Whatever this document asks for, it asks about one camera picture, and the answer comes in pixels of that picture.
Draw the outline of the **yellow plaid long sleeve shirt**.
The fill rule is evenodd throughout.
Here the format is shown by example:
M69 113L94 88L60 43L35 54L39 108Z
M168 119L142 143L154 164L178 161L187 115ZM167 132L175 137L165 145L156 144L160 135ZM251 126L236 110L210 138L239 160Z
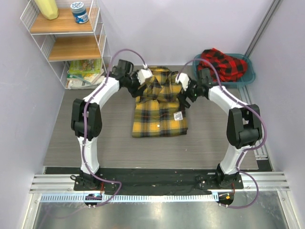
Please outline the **yellow plaid long sleeve shirt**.
M185 107L178 99L182 86L175 81L178 72L163 66L150 70L152 77L143 85L143 94L135 98L132 137L187 134Z

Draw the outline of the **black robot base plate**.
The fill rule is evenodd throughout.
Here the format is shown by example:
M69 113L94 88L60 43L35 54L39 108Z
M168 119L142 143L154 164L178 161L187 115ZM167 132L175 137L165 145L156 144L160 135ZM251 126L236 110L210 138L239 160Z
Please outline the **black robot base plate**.
M243 189L241 175L225 178L215 169L101 168L97 176L71 175L75 191L118 192L129 196L207 195L212 190Z

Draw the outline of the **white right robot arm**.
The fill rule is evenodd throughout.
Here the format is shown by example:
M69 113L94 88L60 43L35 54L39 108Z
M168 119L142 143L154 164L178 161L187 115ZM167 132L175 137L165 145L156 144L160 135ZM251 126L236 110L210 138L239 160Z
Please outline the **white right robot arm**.
M246 151L262 138L261 121L253 113L260 114L259 107L242 102L224 86L204 82L203 79L197 82L185 73L178 74L175 81L182 86L179 101L187 108L190 104L186 98L195 102L197 97L204 96L227 114L226 137L229 146L223 160L217 165L215 182L220 188L229 188L238 180L240 164Z

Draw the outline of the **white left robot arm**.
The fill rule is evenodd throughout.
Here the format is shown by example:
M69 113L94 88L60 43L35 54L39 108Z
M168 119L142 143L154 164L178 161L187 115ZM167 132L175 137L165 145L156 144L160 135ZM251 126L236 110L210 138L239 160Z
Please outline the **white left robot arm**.
M90 190L97 190L101 186L100 164L97 157L97 140L102 131L101 109L122 87L136 95L143 80L138 79L133 68L133 63L119 60L93 92L73 101L71 128L81 150L80 174L71 177L76 185L88 187Z

